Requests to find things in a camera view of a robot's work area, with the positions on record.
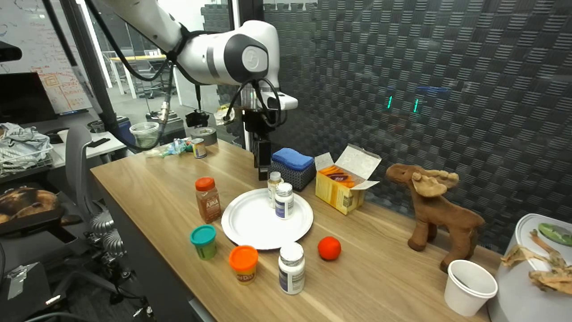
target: tin can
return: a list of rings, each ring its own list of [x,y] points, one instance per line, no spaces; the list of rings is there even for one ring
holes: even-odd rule
[[[201,159],[206,157],[206,148],[204,139],[192,139],[190,141],[193,147],[193,155],[196,159]]]

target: chair armrest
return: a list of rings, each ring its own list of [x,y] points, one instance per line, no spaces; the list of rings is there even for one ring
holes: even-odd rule
[[[43,213],[0,223],[0,236],[13,233],[25,233],[32,230],[45,230],[53,226],[58,226],[63,216],[63,211],[64,209],[60,207],[55,210],[44,211]]]

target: white bin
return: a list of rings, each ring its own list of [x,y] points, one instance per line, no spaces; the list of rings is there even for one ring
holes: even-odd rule
[[[536,254],[548,257],[548,253],[530,239],[530,232],[533,229],[538,230],[538,225],[544,222],[572,231],[570,223],[539,214],[528,214],[518,221],[506,253],[518,243]],[[538,236],[559,251],[568,265],[572,265],[572,247],[555,243],[540,232]],[[529,279],[529,272],[532,270],[550,271],[550,265],[534,258],[512,268],[500,265],[495,276],[498,293],[487,303],[492,322],[570,321],[572,296],[555,291],[541,291]]]

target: orange play-doh lid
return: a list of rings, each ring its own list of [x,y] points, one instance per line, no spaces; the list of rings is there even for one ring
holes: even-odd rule
[[[228,261],[234,270],[249,270],[258,262],[258,251],[252,246],[235,247]]]

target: stuffed moose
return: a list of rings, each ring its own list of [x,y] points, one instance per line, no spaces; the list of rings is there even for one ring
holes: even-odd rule
[[[478,237],[477,228],[484,224],[484,219],[442,196],[447,189],[459,183],[459,175],[394,164],[387,169],[386,176],[411,190],[416,219],[415,230],[407,242],[411,249],[417,252],[425,249],[427,241],[432,241],[437,236],[437,227],[445,226],[451,237],[451,251],[441,262],[441,270],[447,273],[452,261],[472,256]]]

